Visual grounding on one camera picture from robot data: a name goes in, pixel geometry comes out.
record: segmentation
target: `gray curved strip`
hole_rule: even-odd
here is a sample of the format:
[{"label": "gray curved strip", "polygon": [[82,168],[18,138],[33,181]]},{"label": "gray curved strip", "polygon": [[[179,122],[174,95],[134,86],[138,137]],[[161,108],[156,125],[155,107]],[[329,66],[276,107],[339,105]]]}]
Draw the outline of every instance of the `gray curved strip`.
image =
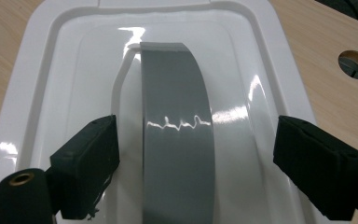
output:
[{"label": "gray curved strip", "polygon": [[144,224],[212,224],[211,109],[197,62],[183,44],[141,43]]}]

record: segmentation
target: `black cable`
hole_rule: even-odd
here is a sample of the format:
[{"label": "black cable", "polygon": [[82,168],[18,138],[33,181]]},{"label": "black cable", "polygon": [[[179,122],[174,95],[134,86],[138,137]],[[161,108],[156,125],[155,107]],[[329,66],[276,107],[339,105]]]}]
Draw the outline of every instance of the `black cable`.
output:
[{"label": "black cable", "polygon": [[347,3],[348,7],[350,7],[351,10],[353,11],[356,20],[358,20],[358,12],[356,10],[356,7],[353,5],[353,3],[350,0],[344,0],[344,1]]}]

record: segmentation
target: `glossy white surface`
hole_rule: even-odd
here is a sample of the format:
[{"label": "glossy white surface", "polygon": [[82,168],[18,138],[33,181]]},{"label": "glossy white surface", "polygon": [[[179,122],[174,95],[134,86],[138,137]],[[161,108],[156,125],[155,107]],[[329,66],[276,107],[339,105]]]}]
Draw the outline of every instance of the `glossy white surface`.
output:
[{"label": "glossy white surface", "polygon": [[[296,188],[272,163],[272,149],[278,114],[314,119],[270,4],[216,1],[125,13],[105,2],[100,10],[97,1],[49,0],[31,19],[0,118],[0,180],[28,166],[47,169],[65,141],[114,112],[113,83],[129,45],[182,42],[200,66],[213,115],[213,223],[305,223]],[[140,63],[135,56],[121,89],[121,164],[95,223],[142,221]]]}]

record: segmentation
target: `black clamp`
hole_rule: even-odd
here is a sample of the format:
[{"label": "black clamp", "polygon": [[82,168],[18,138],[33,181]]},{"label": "black clamp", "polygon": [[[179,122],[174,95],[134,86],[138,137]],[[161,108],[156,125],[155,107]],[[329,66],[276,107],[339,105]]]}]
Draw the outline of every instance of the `black clamp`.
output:
[{"label": "black clamp", "polygon": [[95,216],[119,164],[116,116],[90,122],[50,157],[44,172],[27,169],[0,182],[0,223],[55,222]]},{"label": "black clamp", "polygon": [[330,220],[358,209],[358,150],[302,119],[280,116],[274,162]]}]

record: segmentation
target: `table surface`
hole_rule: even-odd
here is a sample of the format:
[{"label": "table surface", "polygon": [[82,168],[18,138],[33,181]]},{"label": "table surface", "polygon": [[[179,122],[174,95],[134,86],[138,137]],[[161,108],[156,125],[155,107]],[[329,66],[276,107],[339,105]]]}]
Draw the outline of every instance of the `table surface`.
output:
[{"label": "table surface", "polygon": [[[42,0],[0,0],[0,110],[22,35]],[[338,55],[358,51],[358,21],[312,0],[270,0],[281,20],[319,127],[358,149],[358,80]],[[358,223],[358,213],[353,222]]]}]

